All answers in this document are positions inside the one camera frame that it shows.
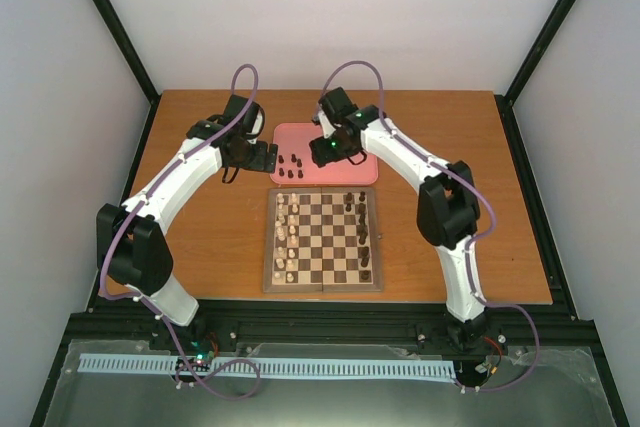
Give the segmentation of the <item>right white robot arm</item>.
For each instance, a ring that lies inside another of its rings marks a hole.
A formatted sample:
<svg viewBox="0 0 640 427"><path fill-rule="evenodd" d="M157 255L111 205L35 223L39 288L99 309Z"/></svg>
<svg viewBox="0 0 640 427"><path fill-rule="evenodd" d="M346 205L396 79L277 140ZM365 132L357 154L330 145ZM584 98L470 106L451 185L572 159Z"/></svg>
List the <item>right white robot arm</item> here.
<svg viewBox="0 0 640 427"><path fill-rule="evenodd" d="M415 190L418 230L436 249L443 272L449 342L459 351L470 349L485 335L487 320L475 248L480 199L469 166L424 149L374 105L322 100L313 122L322 129L310 142L316 166L372 154Z"/></svg>

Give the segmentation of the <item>transparent acrylic sheet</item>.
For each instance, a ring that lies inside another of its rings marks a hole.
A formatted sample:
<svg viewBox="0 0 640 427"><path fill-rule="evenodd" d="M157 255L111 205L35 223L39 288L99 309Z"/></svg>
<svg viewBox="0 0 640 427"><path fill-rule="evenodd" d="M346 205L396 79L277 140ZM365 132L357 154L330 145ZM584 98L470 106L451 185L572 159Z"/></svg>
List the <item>transparent acrylic sheet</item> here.
<svg viewBox="0 0 640 427"><path fill-rule="evenodd" d="M623 426L586 348L552 348L531 362L509 354L502 392L411 380L270 380L79 373L83 353L169 355L144 342L69 347L42 426ZM383 346L262 344L257 358L432 360Z"/></svg>

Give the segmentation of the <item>pink plastic tray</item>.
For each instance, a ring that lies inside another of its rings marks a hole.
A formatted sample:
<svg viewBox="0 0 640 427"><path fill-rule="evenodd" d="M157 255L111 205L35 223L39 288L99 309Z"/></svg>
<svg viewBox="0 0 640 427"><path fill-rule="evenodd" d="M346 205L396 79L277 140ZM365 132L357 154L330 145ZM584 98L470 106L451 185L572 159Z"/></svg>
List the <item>pink plastic tray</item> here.
<svg viewBox="0 0 640 427"><path fill-rule="evenodd" d="M284 164L278 162L276 171L270 175L271 180L281 186L294 185L371 185L378 179L378 160L369 156L363 163L352 165L348 160L331 163L318 168L311 160L309 143L322 136L322 129L312 123L281 123L274 129L273 143L278 146L278 156L284 157ZM302 160L302 168L291 162L291 154ZM283 168L284 177L278 171ZM287 178L288 170L292 170L293 179ZM304 172L304 178L298 179L298 171Z"/></svg>

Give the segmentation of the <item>black aluminium frame base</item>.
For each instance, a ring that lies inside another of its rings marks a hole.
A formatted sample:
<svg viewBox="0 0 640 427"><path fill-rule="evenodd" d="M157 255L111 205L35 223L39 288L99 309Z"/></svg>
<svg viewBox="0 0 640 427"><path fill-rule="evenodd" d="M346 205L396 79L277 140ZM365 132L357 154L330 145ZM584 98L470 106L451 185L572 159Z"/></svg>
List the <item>black aluminium frame base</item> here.
<svg viewBox="0 0 640 427"><path fill-rule="evenodd" d="M591 321L572 317L565 306L529 306L532 317L512 309L491 309L479 333L461 338L441 304L357 304L294 301L203 301L193 326L167 327L130 300L97 301L70 317L62 347L80 341L143 341L153 350L238 354L245 347L285 345L379 345L447 360L509 354L531 362L552 348L586 348L603 353Z"/></svg>

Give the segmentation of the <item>wooden chess board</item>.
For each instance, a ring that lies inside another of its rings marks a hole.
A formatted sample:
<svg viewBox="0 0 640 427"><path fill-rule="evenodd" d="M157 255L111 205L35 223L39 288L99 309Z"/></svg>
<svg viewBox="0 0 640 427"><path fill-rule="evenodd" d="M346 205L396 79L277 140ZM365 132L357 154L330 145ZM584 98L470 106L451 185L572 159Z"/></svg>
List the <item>wooden chess board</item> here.
<svg viewBox="0 0 640 427"><path fill-rule="evenodd" d="M365 192L365 201L357 195ZM291 193L299 196L298 213L291 212ZM345 212L345 195L351 192L351 212ZM277 194L284 194L285 212L279 213ZM364 245L358 243L357 205L366 204ZM383 290L383 268L375 190L363 186L275 188L267 201L266 242L263 273L265 293L357 293ZM360 249L369 247L369 266L361 267ZM370 271L369 282L360 272ZM281 280L273 274L281 273ZM287 272L294 275L286 281Z"/></svg>

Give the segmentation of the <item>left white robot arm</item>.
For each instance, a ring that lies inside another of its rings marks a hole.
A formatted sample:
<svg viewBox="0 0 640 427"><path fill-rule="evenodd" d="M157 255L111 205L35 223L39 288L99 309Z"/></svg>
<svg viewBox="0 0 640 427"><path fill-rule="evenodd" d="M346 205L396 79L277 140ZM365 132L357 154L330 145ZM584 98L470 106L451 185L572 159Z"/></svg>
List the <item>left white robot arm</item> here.
<svg viewBox="0 0 640 427"><path fill-rule="evenodd" d="M172 335L186 349L201 347L208 325L196 316L198 301L173 273L166 234L184 205L212 176L239 170L272 174L278 146L251 129L201 120L165 167L121 205L105 204L96 217L100 295L145 301L174 324Z"/></svg>

